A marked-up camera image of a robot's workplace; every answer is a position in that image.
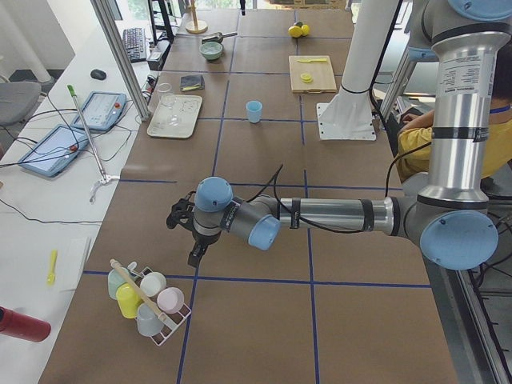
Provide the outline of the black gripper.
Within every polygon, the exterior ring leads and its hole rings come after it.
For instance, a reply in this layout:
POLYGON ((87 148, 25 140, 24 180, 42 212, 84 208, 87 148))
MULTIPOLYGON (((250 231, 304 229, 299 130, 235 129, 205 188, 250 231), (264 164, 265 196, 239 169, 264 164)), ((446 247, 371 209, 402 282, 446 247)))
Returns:
POLYGON ((188 265, 199 267, 202 257, 205 255, 208 247, 215 244, 221 236, 220 230, 198 230, 194 224, 194 206, 190 200, 195 190, 190 191, 184 198, 180 198, 178 202, 172 205, 169 216, 166 219, 168 229, 174 229, 180 225, 184 229, 192 233, 194 246, 189 252, 188 265))

